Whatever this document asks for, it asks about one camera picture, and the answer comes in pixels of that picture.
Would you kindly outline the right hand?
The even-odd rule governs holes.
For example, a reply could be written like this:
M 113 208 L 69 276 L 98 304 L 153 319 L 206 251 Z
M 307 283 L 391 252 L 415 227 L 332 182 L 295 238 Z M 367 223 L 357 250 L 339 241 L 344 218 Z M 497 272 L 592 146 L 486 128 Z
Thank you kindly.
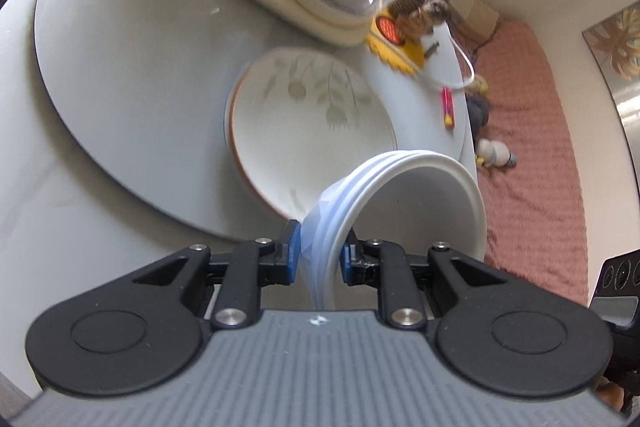
M 598 397 L 612 410 L 620 412 L 625 401 L 625 390 L 607 378 L 602 377 L 596 388 Z

